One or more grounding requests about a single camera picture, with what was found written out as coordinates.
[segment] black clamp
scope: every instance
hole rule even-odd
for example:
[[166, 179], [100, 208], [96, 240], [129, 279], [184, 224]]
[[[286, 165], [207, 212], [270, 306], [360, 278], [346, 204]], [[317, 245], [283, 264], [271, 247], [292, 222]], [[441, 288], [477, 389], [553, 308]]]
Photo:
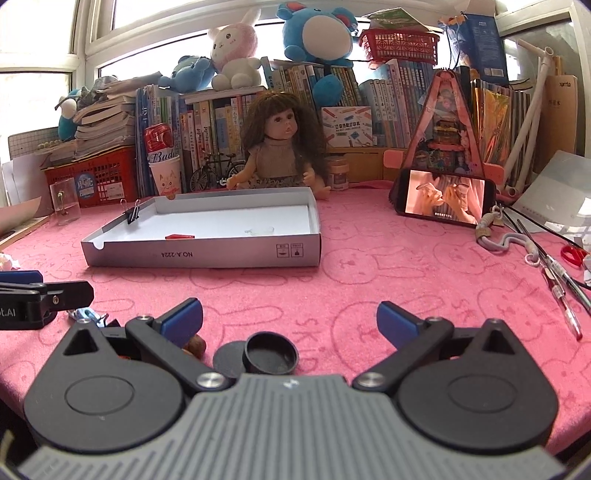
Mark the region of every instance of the black clamp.
[[0, 283], [0, 330], [37, 330], [57, 312], [89, 306], [95, 291], [87, 281]]

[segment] window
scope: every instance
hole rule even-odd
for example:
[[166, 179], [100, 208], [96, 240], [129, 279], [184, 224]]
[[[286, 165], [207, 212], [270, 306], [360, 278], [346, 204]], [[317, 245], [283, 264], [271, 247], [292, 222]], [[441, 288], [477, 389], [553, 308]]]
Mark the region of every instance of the window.
[[[360, 30], [367, 23], [360, 23]], [[258, 34], [258, 48], [255, 57], [269, 57], [269, 59], [285, 60], [283, 43], [281, 42], [282, 22], [273, 22], [256, 26]], [[100, 75], [114, 75], [119, 80], [126, 80], [136, 76], [160, 71], [164, 75], [170, 75], [176, 67], [178, 60], [183, 55], [201, 55], [209, 57], [212, 49], [212, 41], [205, 33], [200, 33], [193, 38], [179, 40], [160, 47], [152, 48], [141, 53], [118, 60], [103, 67]], [[363, 49], [353, 43], [353, 52], [349, 56], [354, 61], [354, 71], [360, 82], [363, 82], [369, 74]]]
[[0, 53], [70, 53], [76, 4], [77, 0], [6, 1], [0, 8]]
[[579, 48], [574, 34], [573, 23], [568, 20], [543, 27], [532, 28], [516, 35], [505, 37], [505, 54], [509, 80], [535, 79], [538, 75], [538, 57], [517, 45], [517, 39], [525, 40], [532, 45], [550, 47], [555, 55], [562, 57], [565, 74], [578, 78], [579, 103], [577, 116], [577, 148], [576, 154], [584, 156], [585, 151], [585, 96], [583, 72]]
[[522, 8], [539, 3], [541, 0], [496, 0], [499, 13], [517, 12]]
[[70, 81], [69, 73], [0, 73], [0, 163], [10, 160], [10, 135], [57, 126], [54, 108]]
[[115, 0], [113, 28], [124, 27], [136, 20], [149, 17], [169, 8], [191, 3], [193, 0]]

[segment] grid board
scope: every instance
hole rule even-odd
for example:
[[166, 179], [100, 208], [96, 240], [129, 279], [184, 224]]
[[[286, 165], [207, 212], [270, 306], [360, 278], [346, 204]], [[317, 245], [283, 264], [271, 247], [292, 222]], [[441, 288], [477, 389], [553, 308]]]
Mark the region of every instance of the grid board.
[[8, 153], [10, 159], [33, 153], [39, 144], [59, 140], [57, 127], [41, 128], [31, 132], [15, 134], [8, 137]]

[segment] pen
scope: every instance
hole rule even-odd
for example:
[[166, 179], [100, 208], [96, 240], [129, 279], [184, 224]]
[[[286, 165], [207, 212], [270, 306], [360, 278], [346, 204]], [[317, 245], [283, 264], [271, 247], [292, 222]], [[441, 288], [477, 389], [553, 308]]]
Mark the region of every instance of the pen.
[[[518, 219], [517, 223], [519, 224], [519, 228], [523, 230], [523, 233], [525, 233], [530, 238], [530, 240], [533, 243], [535, 243], [535, 240], [532, 238], [531, 234], [527, 231], [527, 229], [523, 226], [521, 220]], [[574, 298], [576, 298], [577, 301], [583, 306], [585, 311], [591, 315], [591, 300], [589, 300], [589, 297], [585, 294], [585, 292], [581, 290], [581, 288], [567, 273], [564, 267], [560, 265], [560, 263], [558, 263], [554, 258], [549, 256], [548, 253], [546, 253], [545, 250], [542, 247], [540, 247], [537, 243], [535, 243], [535, 246], [538, 247], [540, 259], [543, 261], [546, 267], [548, 267], [554, 273], [556, 278], [558, 278], [560, 281], [564, 283], [564, 285], [566, 285], [566, 287], [573, 293]]]
[[569, 330], [574, 335], [577, 341], [583, 338], [583, 334], [581, 332], [581, 325], [577, 320], [576, 315], [573, 312], [573, 309], [570, 307], [569, 302], [566, 300], [566, 294], [560, 282], [556, 279], [554, 273], [548, 268], [544, 267], [542, 269], [542, 275], [546, 279], [546, 283], [548, 284], [548, 288], [552, 292], [552, 296], [558, 302], [558, 305], [562, 308], [562, 312], [564, 314], [564, 319], [566, 320], [566, 325], [569, 327]]
[[574, 282], [572, 277], [567, 273], [560, 263], [558, 263], [554, 258], [546, 254], [548, 266], [552, 269], [552, 271], [556, 274], [556, 276], [561, 279], [564, 284], [569, 288], [569, 290], [573, 293], [574, 297], [579, 301], [579, 303], [583, 306], [585, 311], [588, 314], [591, 314], [591, 300], [589, 297], [585, 295], [585, 292], [581, 290], [581, 288]]

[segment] cardboard box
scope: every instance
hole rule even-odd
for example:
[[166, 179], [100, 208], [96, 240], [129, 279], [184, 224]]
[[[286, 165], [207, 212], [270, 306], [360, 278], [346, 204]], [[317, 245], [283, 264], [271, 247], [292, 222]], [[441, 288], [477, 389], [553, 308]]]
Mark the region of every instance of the cardboard box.
[[[168, 235], [194, 239], [166, 240]], [[155, 197], [82, 240], [92, 267], [316, 267], [320, 219], [308, 187]]]
[[371, 147], [374, 144], [368, 106], [324, 107], [322, 126], [329, 147]]

